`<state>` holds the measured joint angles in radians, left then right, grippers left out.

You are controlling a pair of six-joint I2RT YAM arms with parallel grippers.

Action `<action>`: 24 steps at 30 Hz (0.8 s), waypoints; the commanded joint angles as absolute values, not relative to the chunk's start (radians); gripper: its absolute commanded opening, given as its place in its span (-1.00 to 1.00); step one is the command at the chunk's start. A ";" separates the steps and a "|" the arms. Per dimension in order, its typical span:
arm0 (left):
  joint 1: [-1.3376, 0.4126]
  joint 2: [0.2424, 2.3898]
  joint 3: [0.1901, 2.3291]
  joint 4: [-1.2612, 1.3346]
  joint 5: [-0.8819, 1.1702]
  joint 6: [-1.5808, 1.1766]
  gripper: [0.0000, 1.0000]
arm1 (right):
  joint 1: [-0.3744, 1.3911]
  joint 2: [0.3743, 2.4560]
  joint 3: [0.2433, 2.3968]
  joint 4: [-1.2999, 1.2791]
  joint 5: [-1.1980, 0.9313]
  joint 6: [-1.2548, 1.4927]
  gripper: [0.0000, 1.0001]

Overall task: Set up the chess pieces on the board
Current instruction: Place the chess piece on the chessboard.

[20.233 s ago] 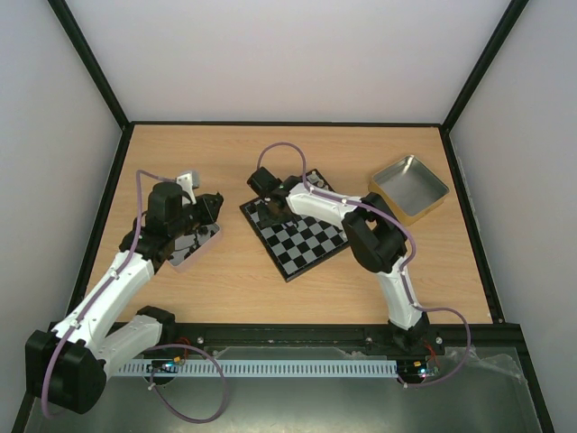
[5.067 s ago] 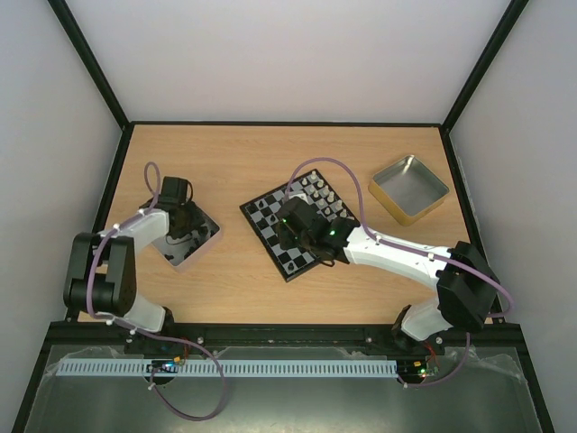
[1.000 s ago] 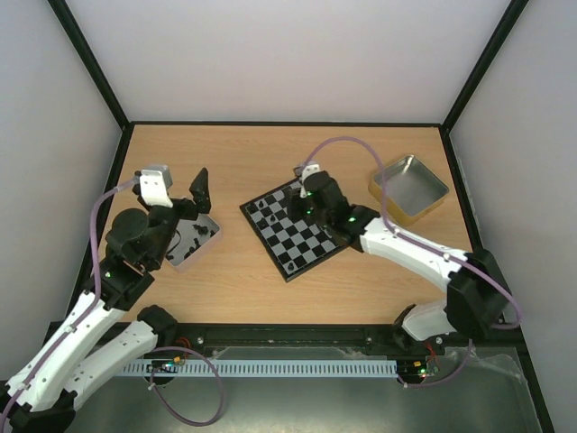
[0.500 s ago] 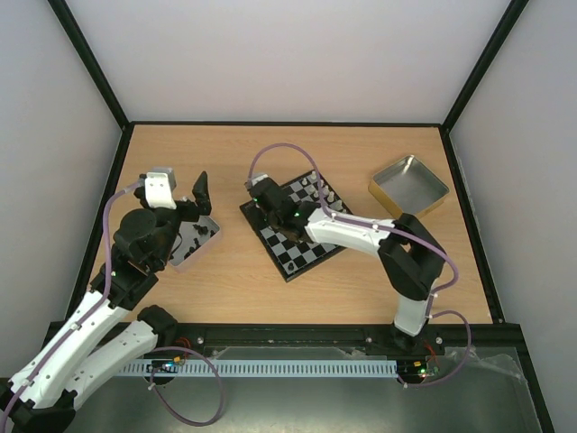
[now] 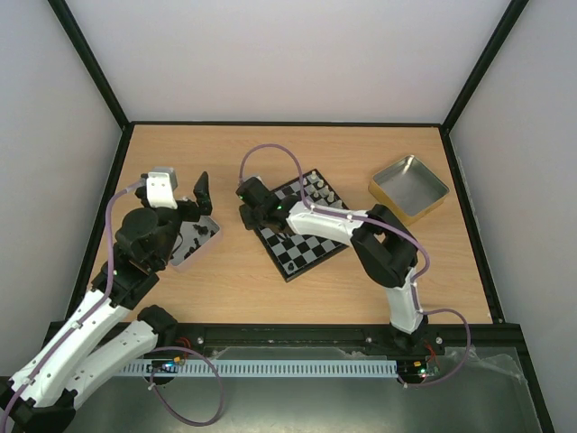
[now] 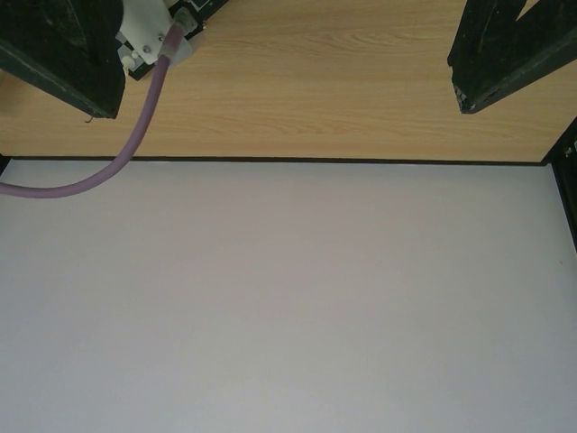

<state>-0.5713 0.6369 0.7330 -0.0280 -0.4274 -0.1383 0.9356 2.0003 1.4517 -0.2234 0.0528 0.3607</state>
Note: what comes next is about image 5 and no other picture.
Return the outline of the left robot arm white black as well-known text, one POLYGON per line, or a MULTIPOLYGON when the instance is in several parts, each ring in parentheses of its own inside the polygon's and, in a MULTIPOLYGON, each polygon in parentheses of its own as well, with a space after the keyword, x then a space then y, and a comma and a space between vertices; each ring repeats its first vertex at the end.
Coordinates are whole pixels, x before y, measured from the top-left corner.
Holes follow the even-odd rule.
POLYGON ((105 208, 107 260, 60 330, 1 384, 1 422, 25 432, 62 432, 103 384, 132 360, 174 337, 177 321, 163 308, 144 309, 107 343, 102 340, 138 306, 169 265, 185 222, 212 212, 209 178, 194 198, 177 200, 176 172, 159 167, 121 189, 105 208))

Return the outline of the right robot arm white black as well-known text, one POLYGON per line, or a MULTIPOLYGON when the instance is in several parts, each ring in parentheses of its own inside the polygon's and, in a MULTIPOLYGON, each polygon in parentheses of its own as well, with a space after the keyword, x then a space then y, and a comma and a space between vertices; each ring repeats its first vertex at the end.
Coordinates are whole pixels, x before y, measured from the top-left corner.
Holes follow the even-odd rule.
POLYGON ((389 342, 410 354, 425 342, 426 313, 419 305, 416 271, 420 244, 383 205, 370 210, 325 207, 297 196, 279 198, 257 177, 241 180, 239 211, 248 229, 318 236, 352 247, 371 280, 389 303, 389 342))

